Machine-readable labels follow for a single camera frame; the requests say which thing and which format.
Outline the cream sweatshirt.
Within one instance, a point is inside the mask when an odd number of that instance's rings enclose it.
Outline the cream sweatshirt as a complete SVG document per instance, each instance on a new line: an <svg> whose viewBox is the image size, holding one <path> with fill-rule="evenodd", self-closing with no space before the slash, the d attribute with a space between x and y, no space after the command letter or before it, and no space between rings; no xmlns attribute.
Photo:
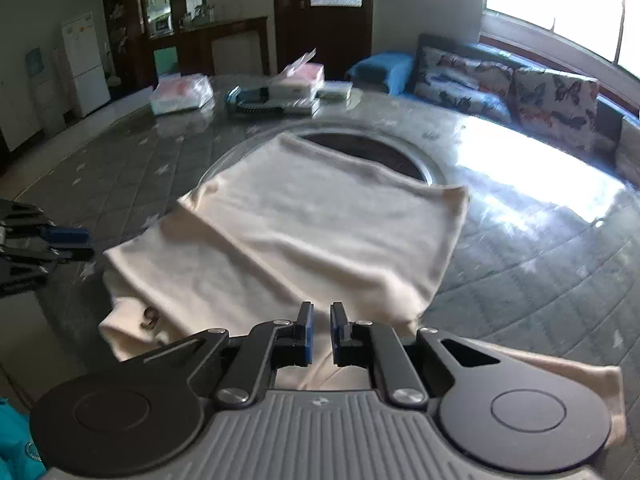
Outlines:
<svg viewBox="0 0 640 480"><path fill-rule="evenodd" d="M162 220L106 252L112 310L99 329L119 360L213 327L241 336L257 323L316 307L314 357L282 370L282 389L362 389L362 370L337 367L329 305L402 336L424 314L481 342L555 300L544 266L443 292L461 266L469 208L463 186L427 185L376 162L282 133L177 200Z"/></svg>

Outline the white refrigerator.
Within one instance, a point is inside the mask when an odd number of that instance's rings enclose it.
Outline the white refrigerator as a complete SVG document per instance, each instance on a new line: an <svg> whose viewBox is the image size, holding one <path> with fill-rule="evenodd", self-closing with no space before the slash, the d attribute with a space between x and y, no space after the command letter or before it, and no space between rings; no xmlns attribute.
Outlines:
<svg viewBox="0 0 640 480"><path fill-rule="evenodd" d="M64 23L61 32L75 112L86 117L111 99L93 14Z"/></svg>

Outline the water dispenser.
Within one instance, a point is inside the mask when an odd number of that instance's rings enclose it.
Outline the water dispenser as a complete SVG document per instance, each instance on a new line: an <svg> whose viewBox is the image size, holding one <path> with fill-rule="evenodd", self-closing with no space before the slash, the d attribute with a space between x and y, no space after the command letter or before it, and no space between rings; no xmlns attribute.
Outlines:
<svg viewBox="0 0 640 480"><path fill-rule="evenodd" d="M44 64L39 48L25 54L25 68L28 76L29 92L46 136L56 136L65 129L65 122L58 88L51 71Z"/></svg>

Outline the grey quilted star tablecloth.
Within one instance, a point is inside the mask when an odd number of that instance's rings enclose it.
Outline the grey quilted star tablecloth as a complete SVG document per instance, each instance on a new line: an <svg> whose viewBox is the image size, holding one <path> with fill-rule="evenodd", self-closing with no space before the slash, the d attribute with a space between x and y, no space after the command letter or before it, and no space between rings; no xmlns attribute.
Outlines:
<svg viewBox="0 0 640 480"><path fill-rule="evenodd" d="M486 120L367 92L318 126L405 148L435 180L471 193L461 240L425 318L461 336L617 365L639 397L639 196L549 145ZM29 150L1 194L89 229L99 249L140 233L207 170L292 120L232 119L220 107L156 118L136 94Z"/></svg>

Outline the pink wet wipes pack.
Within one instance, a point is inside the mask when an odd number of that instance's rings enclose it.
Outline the pink wet wipes pack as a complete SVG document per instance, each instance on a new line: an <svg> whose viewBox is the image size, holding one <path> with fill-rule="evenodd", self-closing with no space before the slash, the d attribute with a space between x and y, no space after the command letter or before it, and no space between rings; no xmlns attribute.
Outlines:
<svg viewBox="0 0 640 480"><path fill-rule="evenodd" d="M164 78L150 95L150 107L154 116L199 110L213 97L213 88L206 75Z"/></svg>

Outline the round black induction cooktop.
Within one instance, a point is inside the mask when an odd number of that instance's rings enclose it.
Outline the round black induction cooktop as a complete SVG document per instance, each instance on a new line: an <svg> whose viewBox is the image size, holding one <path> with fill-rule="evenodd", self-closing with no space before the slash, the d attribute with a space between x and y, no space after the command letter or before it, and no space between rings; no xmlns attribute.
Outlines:
<svg viewBox="0 0 640 480"><path fill-rule="evenodd" d="M304 119L260 130L236 144L205 171L198 183L203 184L213 179L281 133L294 134L322 148L376 162L398 174L429 185L447 182L438 163L423 148L418 148L387 130L347 119Z"/></svg>

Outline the teal jacket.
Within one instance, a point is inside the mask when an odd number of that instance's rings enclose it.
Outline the teal jacket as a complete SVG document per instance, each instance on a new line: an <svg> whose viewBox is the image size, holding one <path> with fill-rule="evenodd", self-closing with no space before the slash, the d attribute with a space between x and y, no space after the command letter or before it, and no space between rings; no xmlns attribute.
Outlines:
<svg viewBox="0 0 640 480"><path fill-rule="evenodd" d="M37 480L46 474L32 435L29 418L7 398L0 402L0 480Z"/></svg>

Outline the white remote control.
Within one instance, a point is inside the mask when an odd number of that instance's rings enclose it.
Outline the white remote control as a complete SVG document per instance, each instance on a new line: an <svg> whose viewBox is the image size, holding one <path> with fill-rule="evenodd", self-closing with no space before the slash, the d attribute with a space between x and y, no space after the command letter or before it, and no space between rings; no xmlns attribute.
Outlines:
<svg viewBox="0 0 640 480"><path fill-rule="evenodd" d="M297 99L292 101L283 101L280 104L282 113L285 115L295 116L314 116L320 108L321 101L319 99Z"/></svg>

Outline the dark wooden cabinet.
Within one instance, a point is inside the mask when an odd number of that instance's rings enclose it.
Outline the dark wooden cabinet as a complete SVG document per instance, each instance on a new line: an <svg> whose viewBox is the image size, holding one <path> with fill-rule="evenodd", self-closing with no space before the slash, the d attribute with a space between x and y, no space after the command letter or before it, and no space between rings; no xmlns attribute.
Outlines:
<svg viewBox="0 0 640 480"><path fill-rule="evenodd" d="M178 72L175 47L151 41L190 25L205 0L102 0L112 67L111 92L129 94L152 86L158 76Z"/></svg>

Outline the pink tissue box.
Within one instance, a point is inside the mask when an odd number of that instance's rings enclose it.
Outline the pink tissue box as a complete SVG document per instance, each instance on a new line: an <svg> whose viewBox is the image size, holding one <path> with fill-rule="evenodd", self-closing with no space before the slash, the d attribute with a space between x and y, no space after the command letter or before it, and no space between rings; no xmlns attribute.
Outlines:
<svg viewBox="0 0 640 480"><path fill-rule="evenodd" d="M324 66L311 62L316 53L316 50L306 52L272 78L268 84L270 99L280 101L314 99L324 83Z"/></svg>

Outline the blue sofa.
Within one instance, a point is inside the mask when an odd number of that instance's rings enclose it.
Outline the blue sofa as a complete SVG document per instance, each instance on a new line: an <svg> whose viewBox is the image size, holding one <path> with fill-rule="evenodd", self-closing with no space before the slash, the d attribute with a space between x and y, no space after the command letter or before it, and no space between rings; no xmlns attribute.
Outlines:
<svg viewBox="0 0 640 480"><path fill-rule="evenodd" d="M639 118L610 100L596 78L429 34L413 54L371 55L346 77L361 89L485 118L639 183Z"/></svg>

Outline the left butterfly pillow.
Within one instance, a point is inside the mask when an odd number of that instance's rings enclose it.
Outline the left butterfly pillow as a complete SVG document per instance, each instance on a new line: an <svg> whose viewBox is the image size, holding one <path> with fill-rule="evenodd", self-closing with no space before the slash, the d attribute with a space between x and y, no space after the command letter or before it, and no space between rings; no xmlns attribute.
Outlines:
<svg viewBox="0 0 640 480"><path fill-rule="evenodd" d="M423 47L413 94L457 112L510 125L510 91L514 70L498 62L464 58Z"/></svg>

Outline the butterfly pillow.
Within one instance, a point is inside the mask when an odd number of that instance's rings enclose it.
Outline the butterfly pillow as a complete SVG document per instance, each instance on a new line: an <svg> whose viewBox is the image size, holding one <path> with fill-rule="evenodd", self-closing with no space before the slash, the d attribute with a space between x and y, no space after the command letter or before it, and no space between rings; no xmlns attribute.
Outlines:
<svg viewBox="0 0 640 480"><path fill-rule="evenodd" d="M592 151L600 91L597 79L519 68L513 82L518 120L526 131L574 150Z"/></svg>
<svg viewBox="0 0 640 480"><path fill-rule="evenodd" d="M498 62L464 58L423 47L413 94L457 112L510 125L510 91L514 70Z"/></svg>

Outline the grey cushion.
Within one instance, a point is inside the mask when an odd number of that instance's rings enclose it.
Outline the grey cushion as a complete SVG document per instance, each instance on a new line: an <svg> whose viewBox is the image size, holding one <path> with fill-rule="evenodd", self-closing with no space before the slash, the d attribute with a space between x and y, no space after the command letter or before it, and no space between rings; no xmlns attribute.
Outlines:
<svg viewBox="0 0 640 480"><path fill-rule="evenodd" d="M627 118L622 121L620 142L615 153L615 168L625 180L636 188L640 186L640 129Z"/></svg>

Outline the dark wooden door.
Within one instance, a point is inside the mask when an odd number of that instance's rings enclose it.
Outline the dark wooden door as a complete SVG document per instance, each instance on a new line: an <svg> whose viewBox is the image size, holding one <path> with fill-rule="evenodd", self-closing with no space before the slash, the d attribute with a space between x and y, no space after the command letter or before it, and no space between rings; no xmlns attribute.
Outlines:
<svg viewBox="0 0 640 480"><path fill-rule="evenodd" d="M329 80L371 54L373 0L273 0L277 66L306 52Z"/></svg>

